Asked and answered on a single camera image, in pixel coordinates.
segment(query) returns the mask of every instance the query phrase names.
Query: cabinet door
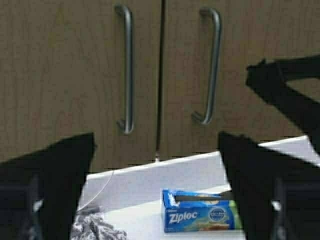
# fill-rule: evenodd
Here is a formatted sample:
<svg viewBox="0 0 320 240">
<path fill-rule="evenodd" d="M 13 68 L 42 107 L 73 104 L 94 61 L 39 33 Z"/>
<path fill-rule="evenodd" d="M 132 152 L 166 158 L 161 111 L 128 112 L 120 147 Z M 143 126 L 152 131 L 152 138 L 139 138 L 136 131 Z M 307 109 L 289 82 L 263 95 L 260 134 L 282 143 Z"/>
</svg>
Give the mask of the cabinet door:
<svg viewBox="0 0 320 240">
<path fill-rule="evenodd" d="M 124 135 L 125 20 L 133 19 L 134 130 Z M 94 132 L 91 171 L 151 162 L 161 1 L 0 0 L 2 161 Z"/>
<path fill-rule="evenodd" d="M 222 35 L 213 118 L 203 126 L 192 113 L 204 113 L 208 98 L 215 24 L 200 15 L 216 9 Z M 248 65 L 263 58 L 305 57 L 320 53 L 320 1 L 166 0 L 163 40 L 160 158 L 212 152 L 220 131 L 267 142 L 303 133 L 246 85 Z M 291 82 L 320 100 L 316 79 Z"/>
</svg>

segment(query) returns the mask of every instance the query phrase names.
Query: brown cabinet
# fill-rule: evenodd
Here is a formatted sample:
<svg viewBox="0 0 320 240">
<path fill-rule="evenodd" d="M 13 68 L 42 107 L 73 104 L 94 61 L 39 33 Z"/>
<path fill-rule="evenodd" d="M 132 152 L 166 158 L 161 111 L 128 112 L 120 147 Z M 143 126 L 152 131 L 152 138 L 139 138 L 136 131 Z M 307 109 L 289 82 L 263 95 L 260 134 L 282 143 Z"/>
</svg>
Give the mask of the brown cabinet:
<svg viewBox="0 0 320 240">
<path fill-rule="evenodd" d="M 205 126 L 192 114 L 206 112 L 217 24 L 200 14 L 203 7 L 219 13 L 222 29 L 213 117 Z M 319 54 L 319 1 L 166 0 L 164 17 L 160 159 L 213 152 L 221 130 L 258 142 L 303 134 L 245 85 L 246 67 Z M 320 100 L 319 80 L 290 85 Z"/>
<path fill-rule="evenodd" d="M 125 18 L 132 17 L 134 131 L 124 135 Z M 0 156 L 93 131 L 91 170 L 154 160 L 160 0 L 0 1 Z"/>
<path fill-rule="evenodd" d="M 206 111 L 218 43 L 204 8 L 221 23 L 208 125 L 192 118 Z M 92 172 L 151 163 L 156 151 L 212 152 L 221 130 L 258 142 L 302 134 L 246 87 L 246 67 L 320 53 L 318 0 L 0 0 L 0 11 L 2 161 L 91 131 Z M 290 85 L 320 100 L 318 80 Z"/>
</svg>

